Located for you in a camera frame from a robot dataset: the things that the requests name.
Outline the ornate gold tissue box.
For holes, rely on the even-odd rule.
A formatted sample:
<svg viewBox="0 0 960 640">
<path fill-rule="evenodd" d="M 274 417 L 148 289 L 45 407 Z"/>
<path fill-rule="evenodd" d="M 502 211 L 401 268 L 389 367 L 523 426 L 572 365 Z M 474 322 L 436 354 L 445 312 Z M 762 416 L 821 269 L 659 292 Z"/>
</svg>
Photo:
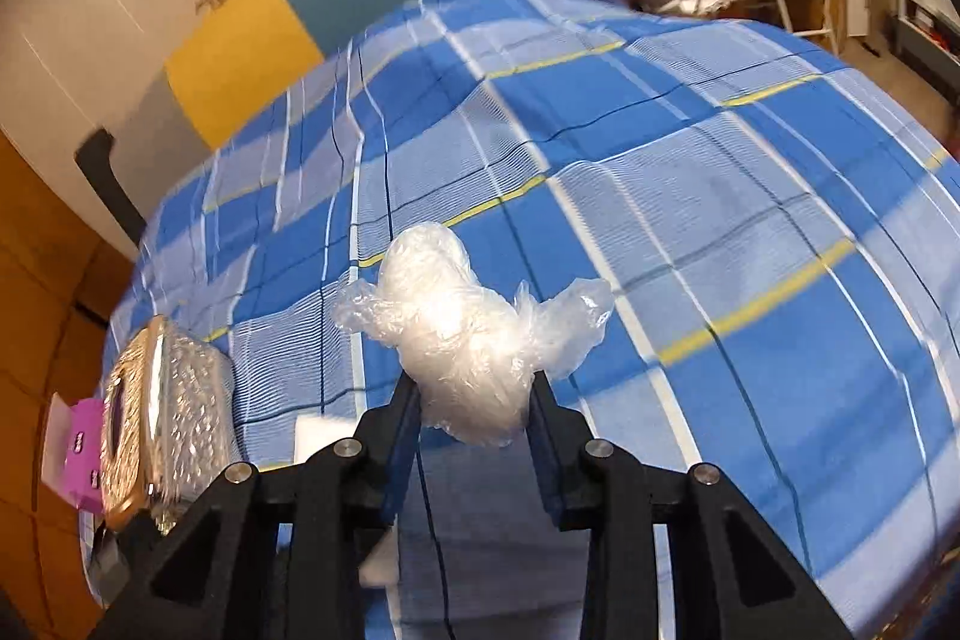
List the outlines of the ornate gold tissue box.
<svg viewBox="0 0 960 640">
<path fill-rule="evenodd" d="M 121 531 L 145 512 L 166 533 L 241 458 L 235 370 L 218 347 L 155 317 L 124 347 L 103 393 L 103 518 Z"/>
</svg>

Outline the purple cardboard box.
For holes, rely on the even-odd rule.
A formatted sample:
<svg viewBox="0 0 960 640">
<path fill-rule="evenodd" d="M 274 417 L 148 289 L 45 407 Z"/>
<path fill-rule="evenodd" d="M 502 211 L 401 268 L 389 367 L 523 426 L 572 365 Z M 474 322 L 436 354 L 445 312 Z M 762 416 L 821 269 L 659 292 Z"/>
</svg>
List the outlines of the purple cardboard box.
<svg viewBox="0 0 960 640">
<path fill-rule="evenodd" d="M 41 482 L 75 510 L 103 513 L 101 427 L 98 398 L 70 404 L 53 393 L 44 429 Z"/>
</svg>

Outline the white foam sponge block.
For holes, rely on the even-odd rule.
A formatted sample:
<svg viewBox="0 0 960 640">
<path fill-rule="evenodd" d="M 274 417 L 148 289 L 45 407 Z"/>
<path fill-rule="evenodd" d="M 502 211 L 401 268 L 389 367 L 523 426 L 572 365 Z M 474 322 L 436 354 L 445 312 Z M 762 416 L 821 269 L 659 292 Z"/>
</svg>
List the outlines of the white foam sponge block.
<svg viewBox="0 0 960 640">
<path fill-rule="evenodd" d="M 356 435 L 358 419 L 335 414 L 302 413 L 295 420 L 295 463 L 308 464 L 317 474 L 334 474 L 357 459 L 361 445 L 347 447 L 347 455 L 340 455 L 342 443 L 358 440 Z M 375 531 L 371 544 L 363 542 L 361 548 L 368 549 L 358 564 L 358 580 L 368 590 L 388 590 L 395 588 L 400 581 L 398 563 L 398 536 L 394 526 L 386 531 Z"/>
</svg>

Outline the blue plaid bed sheet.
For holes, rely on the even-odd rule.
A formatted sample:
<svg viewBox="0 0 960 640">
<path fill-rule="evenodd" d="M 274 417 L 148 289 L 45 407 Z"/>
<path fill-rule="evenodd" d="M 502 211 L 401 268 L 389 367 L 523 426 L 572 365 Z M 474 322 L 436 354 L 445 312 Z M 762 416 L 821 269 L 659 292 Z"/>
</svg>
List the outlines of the blue plaid bed sheet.
<svg viewBox="0 0 960 640">
<path fill-rule="evenodd" d="M 872 637 L 958 531 L 958 166 L 812 42 L 613 0 L 409 0 L 163 191 L 106 356 L 166 315 L 235 366 L 239 447 L 384 403 L 338 330 L 402 230 L 480 283 L 615 294 L 556 383 L 644 463 L 715 463 Z"/>
</svg>

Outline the tricolour padded headboard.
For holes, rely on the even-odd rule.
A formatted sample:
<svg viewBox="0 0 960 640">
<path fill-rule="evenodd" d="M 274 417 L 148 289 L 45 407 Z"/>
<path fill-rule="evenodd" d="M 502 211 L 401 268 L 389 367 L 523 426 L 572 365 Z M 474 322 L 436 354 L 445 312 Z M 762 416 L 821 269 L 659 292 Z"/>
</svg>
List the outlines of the tricolour padded headboard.
<svg viewBox="0 0 960 640">
<path fill-rule="evenodd" d="M 166 58 L 110 143 L 140 218 L 308 71 L 407 0 L 226 0 Z"/>
</svg>

